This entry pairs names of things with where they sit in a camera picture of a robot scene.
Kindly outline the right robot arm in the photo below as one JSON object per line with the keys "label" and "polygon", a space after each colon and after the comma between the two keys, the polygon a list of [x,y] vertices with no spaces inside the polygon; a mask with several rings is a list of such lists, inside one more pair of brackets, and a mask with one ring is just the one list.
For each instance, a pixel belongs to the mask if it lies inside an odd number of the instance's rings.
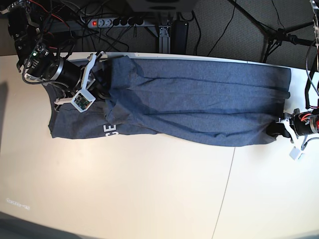
{"label": "right robot arm", "polygon": [[78,21],[79,15],[60,0],[2,0],[0,12],[8,18],[22,80],[42,85],[52,101],[75,96],[85,65],[68,59],[81,39],[68,20]]}

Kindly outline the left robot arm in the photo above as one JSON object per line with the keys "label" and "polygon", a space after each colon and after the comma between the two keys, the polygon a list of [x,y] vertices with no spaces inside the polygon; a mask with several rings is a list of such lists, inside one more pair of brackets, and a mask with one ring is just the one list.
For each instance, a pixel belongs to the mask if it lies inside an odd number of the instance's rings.
{"label": "left robot arm", "polygon": [[319,85],[313,80],[315,72],[319,71],[319,2],[311,0],[310,5],[313,12],[315,39],[311,42],[305,58],[307,80],[304,96],[306,111],[301,112],[299,109],[294,109],[292,114],[285,113],[279,122],[283,130],[282,136],[289,138],[291,143],[295,144],[299,136],[304,137],[301,146],[295,146],[300,151],[304,150],[310,141],[318,139],[318,137],[307,139],[307,136],[319,132],[319,106],[312,105],[309,97],[310,88],[313,88],[316,95],[319,94]]}

